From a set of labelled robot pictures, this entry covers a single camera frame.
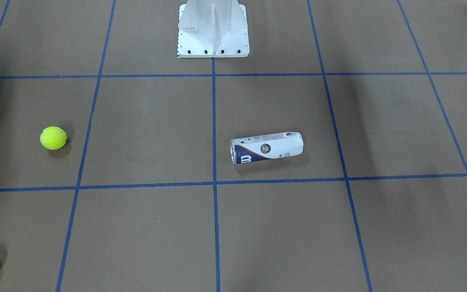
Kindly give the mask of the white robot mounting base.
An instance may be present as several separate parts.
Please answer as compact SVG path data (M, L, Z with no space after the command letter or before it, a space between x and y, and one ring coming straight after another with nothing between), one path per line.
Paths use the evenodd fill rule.
M237 0L188 0L178 11L179 58L250 55L246 7Z

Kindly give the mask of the white blue tennis ball can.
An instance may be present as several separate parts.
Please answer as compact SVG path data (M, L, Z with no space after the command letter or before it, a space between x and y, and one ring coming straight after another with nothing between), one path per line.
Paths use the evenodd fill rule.
M230 141L230 154L235 165L294 157L303 152L304 141L299 132L287 131Z

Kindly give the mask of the yellow tennis ball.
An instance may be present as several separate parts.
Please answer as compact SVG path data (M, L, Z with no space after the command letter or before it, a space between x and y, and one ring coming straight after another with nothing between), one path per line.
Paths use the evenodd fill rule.
M59 127L47 127L40 134L40 143L48 150L59 150L65 146L66 142L67 134Z

